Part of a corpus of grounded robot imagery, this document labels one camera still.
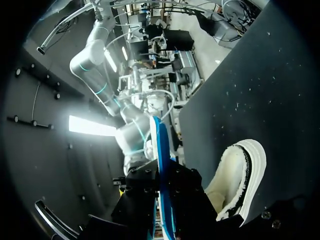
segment fleece lining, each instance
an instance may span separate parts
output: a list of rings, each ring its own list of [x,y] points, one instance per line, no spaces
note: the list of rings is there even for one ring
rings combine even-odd
[[[218,213],[217,221],[233,216],[241,208],[250,173],[250,155],[241,146],[229,146],[205,190]]]

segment shoe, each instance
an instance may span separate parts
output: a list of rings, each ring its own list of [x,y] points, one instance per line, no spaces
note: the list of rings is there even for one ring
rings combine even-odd
[[[205,189],[217,212],[217,221],[236,214],[246,221],[266,165],[265,150],[256,140],[239,141],[224,151],[215,175]]]

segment black wall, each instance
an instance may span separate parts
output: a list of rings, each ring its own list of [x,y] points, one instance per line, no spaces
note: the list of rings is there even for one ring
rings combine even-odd
[[[12,71],[9,76],[1,118],[3,150],[12,186],[37,224],[48,230],[34,207],[35,201],[43,200],[57,217],[79,231],[78,225],[87,222],[88,214],[110,219],[119,197],[112,178],[123,175],[123,155],[112,136],[69,132],[69,115],[111,126],[117,122],[69,71],[71,58],[83,49],[91,31],[94,18],[90,13],[80,16],[79,25],[66,33],[45,56],[36,52],[35,47],[59,19],[61,16],[51,16],[38,23],[19,54],[16,67],[28,69],[35,63],[34,76],[26,71],[19,77]],[[34,120],[43,125],[53,124],[54,130],[8,121],[7,117],[14,115],[25,121],[32,120],[37,86],[47,74],[49,85],[60,82],[60,87],[53,89],[40,84]],[[57,90],[61,95],[59,100],[54,98]]]

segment light fixture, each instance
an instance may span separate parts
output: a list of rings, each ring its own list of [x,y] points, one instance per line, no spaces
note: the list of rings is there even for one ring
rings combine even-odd
[[[117,130],[114,126],[108,126],[70,115],[69,131],[81,134],[114,137]]]
[[[131,28],[129,28],[129,30],[128,30],[128,40],[130,39],[130,37],[131,37]]]
[[[117,72],[117,65],[115,64],[114,60],[112,59],[110,52],[108,50],[104,51],[105,58],[108,60],[111,68],[116,73]]]
[[[126,49],[125,49],[124,46],[122,47],[122,52],[123,52],[125,60],[127,61],[128,60],[128,55],[127,55],[127,52],[126,52]]]

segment shoe sole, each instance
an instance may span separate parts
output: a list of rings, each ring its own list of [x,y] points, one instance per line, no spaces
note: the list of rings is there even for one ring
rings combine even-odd
[[[249,153],[251,159],[251,176],[244,196],[243,205],[238,213],[243,218],[243,225],[248,217],[252,200],[264,176],[267,166],[267,156],[262,145],[256,140],[245,139],[237,142],[235,145],[243,147]]]

